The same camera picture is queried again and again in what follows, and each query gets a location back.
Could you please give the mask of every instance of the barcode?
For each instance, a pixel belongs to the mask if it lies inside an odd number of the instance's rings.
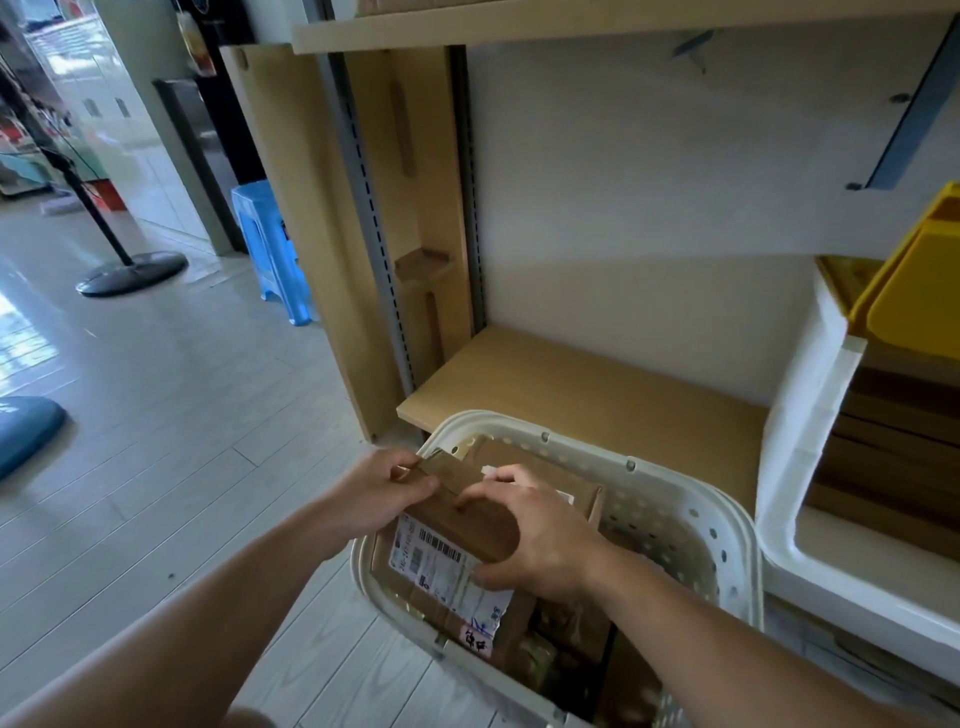
[[[436,536],[427,533],[425,528],[420,529],[420,540],[426,544],[430,544],[432,547],[436,548],[441,554],[443,554],[447,558],[453,559],[458,564],[460,563],[460,559],[463,557],[463,554],[461,554],[460,551],[458,551],[456,548],[454,548],[450,544],[447,544],[441,541]]]
[[[420,573],[420,562],[423,560],[423,549],[415,548],[413,558],[410,559],[410,571]]]

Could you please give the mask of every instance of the blue round base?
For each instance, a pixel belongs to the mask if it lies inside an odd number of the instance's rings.
[[[66,421],[66,411],[45,397],[0,398],[0,479],[50,442]]]

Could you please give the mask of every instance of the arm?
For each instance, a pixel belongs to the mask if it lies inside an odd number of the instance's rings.
[[[522,467],[499,468],[495,479],[467,488],[460,504],[480,497],[511,510],[520,542],[507,561],[478,567],[474,581],[558,601],[592,599],[694,725],[909,725],[704,601],[642,556],[614,546]]]
[[[0,728],[216,725],[317,567],[433,493],[436,478],[392,480],[418,462],[404,450],[371,453],[328,494],[0,718]]]

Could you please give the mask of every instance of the person's knee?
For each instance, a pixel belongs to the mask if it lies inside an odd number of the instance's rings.
[[[253,708],[235,706],[227,711],[220,728],[276,728],[276,725]]]

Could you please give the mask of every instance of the person's left hand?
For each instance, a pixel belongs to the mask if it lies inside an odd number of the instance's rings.
[[[347,539],[366,536],[395,519],[408,505],[433,495],[440,481],[433,475],[399,483],[418,465],[419,455],[405,449],[376,449],[340,478],[324,497]]]

